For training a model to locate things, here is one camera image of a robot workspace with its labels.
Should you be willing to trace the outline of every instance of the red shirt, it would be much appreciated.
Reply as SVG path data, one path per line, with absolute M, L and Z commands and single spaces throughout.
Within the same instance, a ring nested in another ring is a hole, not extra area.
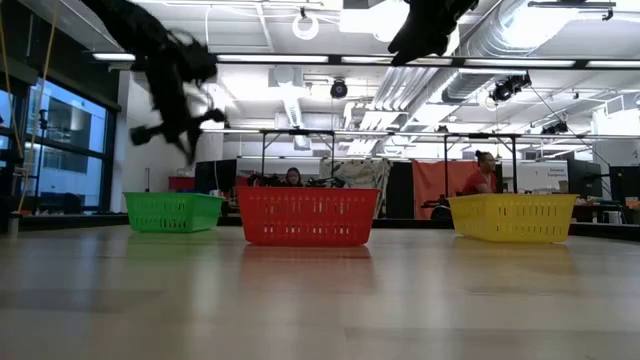
M 496 193 L 496 182 L 497 182 L 496 174 L 491 173 L 491 192 Z M 480 170 L 474 172 L 467 178 L 467 181 L 464 184 L 464 189 L 462 189 L 462 195 L 476 195 L 479 194 L 477 185 L 487 184 L 487 179 L 482 175 Z

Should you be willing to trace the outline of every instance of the window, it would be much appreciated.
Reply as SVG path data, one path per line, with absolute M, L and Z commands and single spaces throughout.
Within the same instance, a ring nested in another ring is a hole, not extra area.
M 46 82 L 42 109 L 46 128 L 40 127 L 38 97 L 43 82 L 29 89 L 26 111 L 25 156 L 33 152 L 29 192 L 37 193 L 39 204 L 55 203 L 74 194 L 86 210 L 107 207 L 111 156 L 107 133 L 113 137 L 109 112 L 58 85 Z
M 9 138 L 6 136 L 0 136 L 0 149 L 6 150 L 9 148 Z M 0 161 L 0 167 L 7 166 L 7 163 Z
M 15 107 L 14 96 L 9 97 L 6 91 L 0 90 L 0 118 L 2 119 L 0 126 L 2 127 L 11 127 L 11 107 L 9 102 Z
M 71 193 L 80 197 L 82 206 L 100 205 L 102 159 L 74 154 L 35 144 L 32 174 L 39 175 L 38 193 L 42 197 L 55 197 Z
M 38 96 L 42 80 L 32 86 L 29 96 L 29 122 L 27 132 L 41 136 L 38 120 Z M 44 138 L 62 144 L 97 152 L 105 151 L 107 110 L 50 82 L 42 95 L 47 129 Z

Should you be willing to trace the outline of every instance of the person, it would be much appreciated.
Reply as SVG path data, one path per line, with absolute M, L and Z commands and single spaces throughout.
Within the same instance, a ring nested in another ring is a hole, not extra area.
M 496 193 L 496 160 L 488 152 L 476 151 L 478 171 L 471 174 L 462 189 L 462 195 Z
M 290 168 L 287 170 L 285 186 L 302 187 L 302 176 L 300 176 L 300 170 L 298 170 L 298 168 Z

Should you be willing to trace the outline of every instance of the laundry basket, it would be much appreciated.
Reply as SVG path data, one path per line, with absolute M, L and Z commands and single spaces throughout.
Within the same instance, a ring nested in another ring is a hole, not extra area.
M 377 189 L 238 187 L 247 241 L 358 246 L 369 240 Z
M 488 241 L 563 242 L 577 195 L 483 194 L 450 198 L 456 231 Z
M 139 232 L 194 232 L 218 223 L 221 197 L 189 193 L 126 193 L 129 223 Z

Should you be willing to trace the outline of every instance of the red box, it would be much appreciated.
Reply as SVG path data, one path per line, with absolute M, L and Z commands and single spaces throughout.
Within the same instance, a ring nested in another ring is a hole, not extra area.
M 194 190 L 196 179 L 187 176 L 169 176 L 169 190 Z
M 238 187 L 244 235 L 259 245 L 359 246 L 369 241 L 378 189 Z

